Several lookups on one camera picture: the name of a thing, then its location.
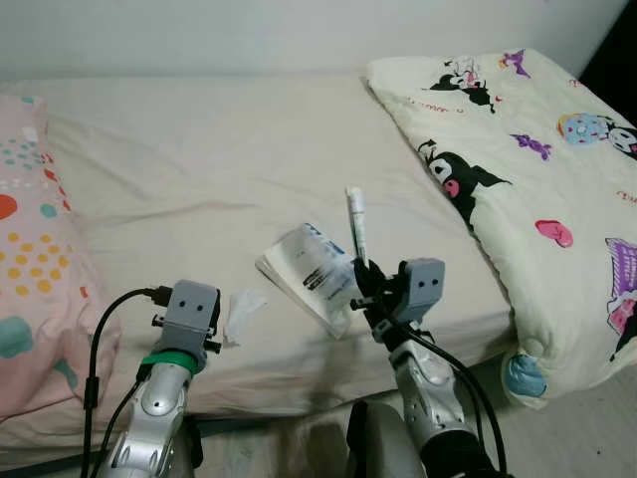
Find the white tissue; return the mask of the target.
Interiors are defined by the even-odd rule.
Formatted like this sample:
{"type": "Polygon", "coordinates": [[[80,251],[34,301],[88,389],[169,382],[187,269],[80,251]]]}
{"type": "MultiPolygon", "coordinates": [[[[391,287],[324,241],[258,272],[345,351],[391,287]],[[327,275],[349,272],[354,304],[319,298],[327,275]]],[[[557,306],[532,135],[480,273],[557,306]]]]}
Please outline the white tissue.
{"type": "Polygon", "coordinates": [[[250,322],[252,315],[265,305],[268,305],[268,297],[255,290],[238,292],[229,300],[229,315],[226,327],[223,329],[223,337],[226,339],[227,347],[241,345],[243,329],[250,322]]]}

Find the white book blue letters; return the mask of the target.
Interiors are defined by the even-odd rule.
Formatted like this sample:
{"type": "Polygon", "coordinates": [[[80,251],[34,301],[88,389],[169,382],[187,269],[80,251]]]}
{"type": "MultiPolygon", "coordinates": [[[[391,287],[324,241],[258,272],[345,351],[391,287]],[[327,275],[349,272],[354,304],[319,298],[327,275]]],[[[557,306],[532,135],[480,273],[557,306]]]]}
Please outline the white book blue letters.
{"type": "Polygon", "coordinates": [[[340,339],[350,327],[356,288],[353,256],[311,223],[286,233],[256,260],[256,268],[340,339]]]}

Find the grey robot left leg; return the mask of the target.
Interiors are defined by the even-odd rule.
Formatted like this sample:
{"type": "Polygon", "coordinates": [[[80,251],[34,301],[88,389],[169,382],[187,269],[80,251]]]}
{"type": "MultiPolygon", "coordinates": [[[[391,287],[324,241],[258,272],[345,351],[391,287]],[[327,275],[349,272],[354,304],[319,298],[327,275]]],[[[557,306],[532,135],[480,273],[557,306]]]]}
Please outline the grey robot left leg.
{"type": "Polygon", "coordinates": [[[204,463],[203,437],[201,437],[199,424],[194,418],[186,417],[183,419],[182,429],[185,433],[187,468],[192,474],[204,463]]]}

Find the grey robot leg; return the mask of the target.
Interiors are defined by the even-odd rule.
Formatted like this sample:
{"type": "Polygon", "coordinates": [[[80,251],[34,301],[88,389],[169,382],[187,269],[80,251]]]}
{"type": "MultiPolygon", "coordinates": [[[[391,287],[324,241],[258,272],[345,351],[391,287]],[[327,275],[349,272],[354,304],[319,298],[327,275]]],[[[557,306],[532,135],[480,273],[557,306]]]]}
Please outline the grey robot leg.
{"type": "Polygon", "coordinates": [[[186,417],[183,419],[182,429],[185,433],[187,468],[192,474],[204,463],[203,437],[201,437],[199,424],[194,418],[186,417]]]}
{"type": "Polygon", "coordinates": [[[426,478],[408,428],[385,402],[356,401],[344,441],[344,478],[426,478]]]}

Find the grey robot right leg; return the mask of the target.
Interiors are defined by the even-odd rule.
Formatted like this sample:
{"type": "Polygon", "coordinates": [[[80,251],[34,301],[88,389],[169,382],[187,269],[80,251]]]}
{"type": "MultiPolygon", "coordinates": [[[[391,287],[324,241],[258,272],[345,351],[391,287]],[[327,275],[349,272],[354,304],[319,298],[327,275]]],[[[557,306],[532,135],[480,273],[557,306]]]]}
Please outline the grey robot right leg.
{"type": "Polygon", "coordinates": [[[426,478],[408,428],[385,402],[356,401],[344,441],[344,478],[426,478]]]}

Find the bed with cream sheet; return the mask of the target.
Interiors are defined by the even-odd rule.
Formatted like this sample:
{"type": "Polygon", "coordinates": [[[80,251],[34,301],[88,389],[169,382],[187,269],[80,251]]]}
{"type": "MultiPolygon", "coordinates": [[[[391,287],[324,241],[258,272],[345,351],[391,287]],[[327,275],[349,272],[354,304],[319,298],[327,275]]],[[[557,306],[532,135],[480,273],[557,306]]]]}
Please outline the bed with cream sheet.
{"type": "Polygon", "coordinates": [[[52,158],[106,300],[181,279],[267,300],[191,383],[197,417],[299,417],[394,385],[364,319],[333,339],[256,267],[305,223],[350,249],[349,186],[364,192],[382,268],[445,261],[442,300],[426,315],[442,348],[473,364],[514,340],[478,243],[356,74],[37,79],[0,93],[45,101],[52,158]]]}

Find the cream cartoon print quilt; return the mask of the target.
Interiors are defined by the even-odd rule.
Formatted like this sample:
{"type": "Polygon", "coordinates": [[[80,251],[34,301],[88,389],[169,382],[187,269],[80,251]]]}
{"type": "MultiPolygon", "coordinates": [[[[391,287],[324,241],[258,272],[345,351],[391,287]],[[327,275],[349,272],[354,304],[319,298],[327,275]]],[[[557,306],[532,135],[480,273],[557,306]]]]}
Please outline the cream cartoon print quilt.
{"type": "Polygon", "coordinates": [[[636,357],[637,131],[540,52],[383,58],[370,91],[513,307],[507,395],[529,408],[636,357]]]}

